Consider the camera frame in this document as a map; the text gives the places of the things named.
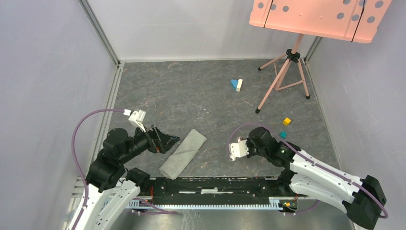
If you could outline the grey cloth napkin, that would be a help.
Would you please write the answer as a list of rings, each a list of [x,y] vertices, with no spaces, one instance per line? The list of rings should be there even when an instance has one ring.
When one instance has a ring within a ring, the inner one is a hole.
[[[175,152],[159,168],[160,173],[172,180],[178,178],[206,140],[204,135],[192,129]]]

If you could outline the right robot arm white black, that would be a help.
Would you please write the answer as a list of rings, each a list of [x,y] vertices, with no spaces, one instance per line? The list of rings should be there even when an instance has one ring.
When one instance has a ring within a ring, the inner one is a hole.
[[[343,211],[358,226],[373,230],[378,219],[388,218],[386,197],[378,179],[340,171],[311,156],[299,146],[277,141],[264,127],[253,129],[242,140],[243,156],[261,156],[288,174],[277,181],[277,191],[288,196],[314,197]]]

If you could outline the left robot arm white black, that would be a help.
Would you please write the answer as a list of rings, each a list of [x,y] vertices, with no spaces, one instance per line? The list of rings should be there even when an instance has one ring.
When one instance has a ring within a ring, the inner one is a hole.
[[[133,136],[123,128],[110,130],[83,177],[80,207],[68,229],[109,229],[131,200],[151,190],[150,175],[138,168],[126,170],[125,163],[145,151],[165,154],[179,140],[156,126],[136,128]]]

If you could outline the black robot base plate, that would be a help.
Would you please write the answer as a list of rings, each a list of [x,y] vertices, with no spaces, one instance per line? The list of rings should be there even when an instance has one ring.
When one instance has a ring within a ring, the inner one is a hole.
[[[276,177],[165,177],[143,182],[136,195],[153,205],[265,205],[270,198],[302,198]]]

